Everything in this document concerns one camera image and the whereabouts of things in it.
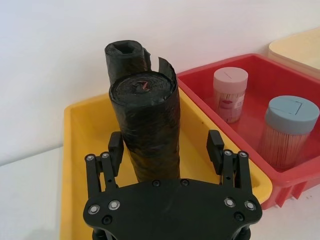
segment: screw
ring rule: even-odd
[[[224,204],[229,208],[234,208],[236,206],[235,201],[229,197],[224,200]]]
[[[159,180],[154,180],[154,181],[152,182],[152,186],[154,186],[154,187],[160,187],[160,181],[159,181]]]
[[[93,214],[96,214],[97,212],[99,212],[100,210],[100,206],[99,205],[92,205],[90,208],[89,208],[89,214],[93,215]]]
[[[256,210],[256,205],[254,203],[252,203],[251,201],[246,201],[244,203],[245,207],[251,211]]]
[[[185,187],[189,185],[189,181],[187,179],[182,179],[180,183],[182,186],[185,186]]]
[[[102,158],[106,159],[107,157],[109,157],[109,153],[102,154]]]
[[[94,158],[95,158],[94,156],[89,155],[89,156],[86,157],[86,160],[87,160],[87,161],[91,161],[91,160],[93,160]]]
[[[241,157],[243,157],[243,158],[245,158],[245,157],[247,157],[247,156],[248,156],[248,155],[247,155],[245,152],[243,152],[243,151],[242,151],[242,152],[240,152],[240,153],[239,153],[239,155],[240,155]]]
[[[120,202],[118,200],[112,200],[109,202],[109,209],[114,211],[120,207]]]
[[[234,214],[234,218],[236,220],[238,220],[239,222],[243,222],[245,220],[245,217],[243,216],[243,214],[241,212],[236,212]]]
[[[224,151],[224,154],[227,155],[227,156],[231,156],[231,155],[232,155],[232,152],[226,150],[226,151]]]
[[[112,223],[112,216],[106,215],[102,218],[102,224],[109,225],[110,223]]]

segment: yellow plastic tray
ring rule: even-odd
[[[219,177],[209,160],[206,142],[208,130],[219,128],[180,90],[181,131],[180,171],[182,178],[218,183]],[[88,200],[86,164],[88,153],[99,155],[108,150],[112,132],[119,126],[107,94],[73,104],[64,111],[64,156],[62,179],[61,240],[91,239],[92,228],[83,220]],[[225,147],[234,152],[239,148],[221,132]],[[272,191],[269,178],[250,161],[253,194],[260,203]],[[116,178],[122,187],[137,182],[127,150],[124,150],[120,171]]]
[[[320,27],[272,42],[268,56],[320,80]]]

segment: pink container lid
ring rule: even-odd
[[[237,94],[246,90],[248,73],[239,67],[223,67],[214,72],[213,88],[224,94]]]

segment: white table surface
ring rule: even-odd
[[[62,152],[60,147],[0,166],[0,240],[59,239]],[[317,240],[319,223],[317,186],[265,210],[251,226],[251,240]]]

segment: container label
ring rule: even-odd
[[[220,98],[218,114],[226,122],[240,117],[242,106],[244,104],[245,95],[238,98]]]

